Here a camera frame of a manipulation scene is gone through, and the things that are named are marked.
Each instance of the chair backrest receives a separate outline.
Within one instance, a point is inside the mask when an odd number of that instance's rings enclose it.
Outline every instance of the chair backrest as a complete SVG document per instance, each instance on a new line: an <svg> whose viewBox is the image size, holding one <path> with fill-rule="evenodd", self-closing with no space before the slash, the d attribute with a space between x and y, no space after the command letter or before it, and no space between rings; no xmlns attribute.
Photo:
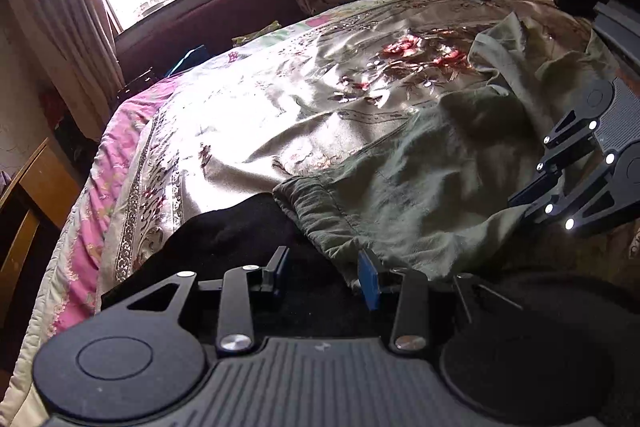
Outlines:
<svg viewBox="0 0 640 427"><path fill-rule="evenodd" d="M46 267L79 192L78 183L50 149L48 140L44 140L2 194L0 331L3 341L7 326L5 322L10 315L10 308L14 307L12 301L17 290L21 286L39 286L44 269L37 270L37 273L26 273L28 280L22 283L20 274L27 267ZM18 308L30 311L33 300L17 304Z"/></svg>

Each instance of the circular pad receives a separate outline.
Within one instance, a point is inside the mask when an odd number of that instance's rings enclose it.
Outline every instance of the circular pad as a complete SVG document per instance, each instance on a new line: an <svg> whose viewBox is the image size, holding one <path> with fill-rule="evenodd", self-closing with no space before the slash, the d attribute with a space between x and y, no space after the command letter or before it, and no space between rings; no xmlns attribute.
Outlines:
<svg viewBox="0 0 640 427"><path fill-rule="evenodd" d="M602 102L603 98L604 95L602 91L600 91L599 89L594 89L589 93L589 96L587 97L587 103L590 107L597 107L598 104Z"/></svg>
<svg viewBox="0 0 640 427"><path fill-rule="evenodd" d="M153 359L147 343L130 337L111 337L84 346L78 365L97 380L123 380L144 371Z"/></svg>
<svg viewBox="0 0 640 427"><path fill-rule="evenodd" d="M484 315L444 347L451 390L506 423L564 425L595 414L612 380L608 356L539 315Z"/></svg>
<svg viewBox="0 0 640 427"><path fill-rule="evenodd" d="M633 184L640 183L640 158L634 158L626 168L626 179Z"/></svg>
<svg viewBox="0 0 640 427"><path fill-rule="evenodd" d="M127 422L183 399L206 370L204 350L172 317L104 312L53 337L33 363L50 413L83 422Z"/></svg>

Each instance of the metal screw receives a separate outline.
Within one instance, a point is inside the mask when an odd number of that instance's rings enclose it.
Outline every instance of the metal screw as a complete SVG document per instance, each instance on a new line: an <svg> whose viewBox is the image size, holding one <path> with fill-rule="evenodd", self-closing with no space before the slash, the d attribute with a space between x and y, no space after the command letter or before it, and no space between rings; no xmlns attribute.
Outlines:
<svg viewBox="0 0 640 427"><path fill-rule="evenodd" d="M419 335L403 335L396 338L395 344L401 351L420 351L426 347L427 341Z"/></svg>
<svg viewBox="0 0 640 427"><path fill-rule="evenodd" d="M244 351L253 344L253 341L242 333L227 335L220 341L220 347L225 351Z"/></svg>

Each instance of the bed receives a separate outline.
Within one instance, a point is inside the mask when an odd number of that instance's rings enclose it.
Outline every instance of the bed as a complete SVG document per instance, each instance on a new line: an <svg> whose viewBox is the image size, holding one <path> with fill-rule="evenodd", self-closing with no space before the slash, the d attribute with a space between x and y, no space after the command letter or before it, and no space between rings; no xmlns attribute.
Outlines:
<svg viewBox="0 0 640 427"><path fill-rule="evenodd" d="M512 11L533 21L552 58L588 44L588 23L559 12L552 0L362 0L258 38L123 103L47 267L0 421L31 427L46 418L31 383L38 347L90 317L99 296L185 220L336 165L444 93L481 85L466 55L476 33ZM417 34L437 42L439 55L422 64L443 65L432 81L380 55ZM393 79L385 86L376 84L382 68ZM629 287L640 267L636 228L575 248L551 235L536 247L543 255L534 258L523 246L506 265L575 269Z"/></svg>

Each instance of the bedspread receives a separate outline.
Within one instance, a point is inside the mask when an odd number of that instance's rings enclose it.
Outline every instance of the bedspread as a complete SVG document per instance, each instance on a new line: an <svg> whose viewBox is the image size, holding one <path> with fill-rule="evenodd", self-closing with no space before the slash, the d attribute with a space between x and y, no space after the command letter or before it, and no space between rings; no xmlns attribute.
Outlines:
<svg viewBox="0 0 640 427"><path fill-rule="evenodd" d="M106 238L101 292L189 217L338 164L444 93L483 85L470 46L513 11L540 28L551 60L586 48L589 25L552 0L390 0L228 68L194 68L140 139Z"/></svg>
<svg viewBox="0 0 640 427"><path fill-rule="evenodd" d="M289 178L273 196L350 283L362 248L429 279L478 269L520 223L527 205L507 207L508 198L530 182L570 94L594 76L614 76L615 60L595 34L585 53L546 60L549 52L544 30L512 12L468 52L469 65L490 75L487 85L444 94L395 132L337 166Z"/></svg>
<svg viewBox="0 0 640 427"><path fill-rule="evenodd" d="M373 6L385 0L364 0ZM350 6L281 28L208 61L208 67L227 68L252 54L338 18ZM95 312L96 285L104 237L114 204L129 172L141 131L181 83L182 75L161 80L126 100L116 110L102 136L89 178L63 227L42 279L30 325L22 343L14 375L0 403L0 425L33 427L46 412L31 384L31 361L40 344Z"/></svg>

